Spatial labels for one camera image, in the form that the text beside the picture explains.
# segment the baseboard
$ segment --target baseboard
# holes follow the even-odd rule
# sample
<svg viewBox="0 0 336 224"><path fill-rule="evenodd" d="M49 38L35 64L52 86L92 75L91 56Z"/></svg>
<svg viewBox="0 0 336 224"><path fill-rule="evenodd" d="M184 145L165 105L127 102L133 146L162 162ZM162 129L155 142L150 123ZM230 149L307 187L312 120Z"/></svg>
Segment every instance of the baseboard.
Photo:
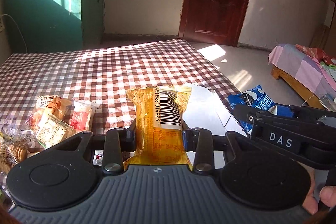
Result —
<svg viewBox="0 0 336 224"><path fill-rule="evenodd" d="M111 41L144 41L144 42L157 42L164 40L176 39L177 35L142 35L142 34L114 34L104 33L102 43Z"/></svg>
<svg viewBox="0 0 336 224"><path fill-rule="evenodd" d="M271 51L272 51L272 50L269 49L269 48L265 48L265 47L257 47L257 46L252 46L252 45L242 44L242 43L238 43L237 47L239 47L239 48L257 49L257 50L263 50L263 51L267 51L267 52L271 52Z"/></svg>

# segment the black round disc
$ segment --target black round disc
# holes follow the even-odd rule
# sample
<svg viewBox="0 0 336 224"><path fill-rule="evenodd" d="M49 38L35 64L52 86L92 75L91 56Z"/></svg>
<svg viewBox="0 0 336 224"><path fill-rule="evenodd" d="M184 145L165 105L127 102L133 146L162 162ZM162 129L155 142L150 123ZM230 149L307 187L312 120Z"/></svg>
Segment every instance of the black round disc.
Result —
<svg viewBox="0 0 336 224"><path fill-rule="evenodd" d="M75 152L54 150L14 166L7 177L13 200L30 210L67 208L95 187L94 167Z"/></svg>
<svg viewBox="0 0 336 224"><path fill-rule="evenodd" d="M272 152L248 152L229 162L221 185L233 199L260 210L302 205L310 188L308 172L299 163Z"/></svg>

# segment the checkered tablecloth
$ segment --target checkered tablecloth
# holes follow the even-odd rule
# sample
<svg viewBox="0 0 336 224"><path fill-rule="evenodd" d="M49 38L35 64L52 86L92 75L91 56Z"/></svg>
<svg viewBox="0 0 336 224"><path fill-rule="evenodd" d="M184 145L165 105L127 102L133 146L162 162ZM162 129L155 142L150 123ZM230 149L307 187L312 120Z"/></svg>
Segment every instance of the checkered tablecloth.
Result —
<svg viewBox="0 0 336 224"><path fill-rule="evenodd" d="M186 41L59 53L13 54L0 67L0 124L23 124L41 95L100 103L92 131L103 134L135 118L126 90L192 83L226 102L237 88Z"/></svg>

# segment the green cabinet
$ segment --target green cabinet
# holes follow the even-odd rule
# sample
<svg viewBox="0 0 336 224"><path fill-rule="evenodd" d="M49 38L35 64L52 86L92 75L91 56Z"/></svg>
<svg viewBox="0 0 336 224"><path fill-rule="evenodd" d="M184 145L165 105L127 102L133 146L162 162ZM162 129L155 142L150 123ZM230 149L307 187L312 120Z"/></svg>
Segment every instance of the green cabinet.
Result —
<svg viewBox="0 0 336 224"><path fill-rule="evenodd" d="M98 47L104 0L5 0L5 13L18 24L28 52L61 52ZM13 52L25 52L16 25L5 18Z"/></svg>

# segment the fingernail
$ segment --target fingernail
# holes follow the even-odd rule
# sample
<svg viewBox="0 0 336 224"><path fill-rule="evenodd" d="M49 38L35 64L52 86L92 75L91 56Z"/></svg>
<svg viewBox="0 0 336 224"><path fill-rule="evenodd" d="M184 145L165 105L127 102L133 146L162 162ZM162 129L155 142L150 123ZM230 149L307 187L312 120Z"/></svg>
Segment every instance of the fingernail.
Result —
<svg viewBox="0 0 336 224"><path fill-rule="evenodd" d="M334 188L332 186L326 186L321 190L320 198L327 201L331 198Z"/></svg>

